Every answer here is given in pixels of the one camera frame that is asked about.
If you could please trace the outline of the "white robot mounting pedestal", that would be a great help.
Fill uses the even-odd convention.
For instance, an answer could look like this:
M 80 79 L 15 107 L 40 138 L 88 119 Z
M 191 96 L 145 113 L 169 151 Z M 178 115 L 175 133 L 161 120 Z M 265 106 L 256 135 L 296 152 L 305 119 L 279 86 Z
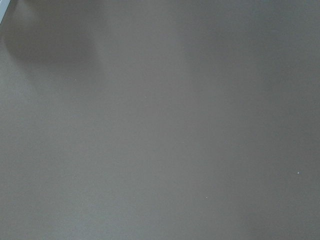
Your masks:
M 10 0 L 0 0 L 0 24 L 3 21 L 6 11 L 9 7 L 9 4 L 10 4 Z

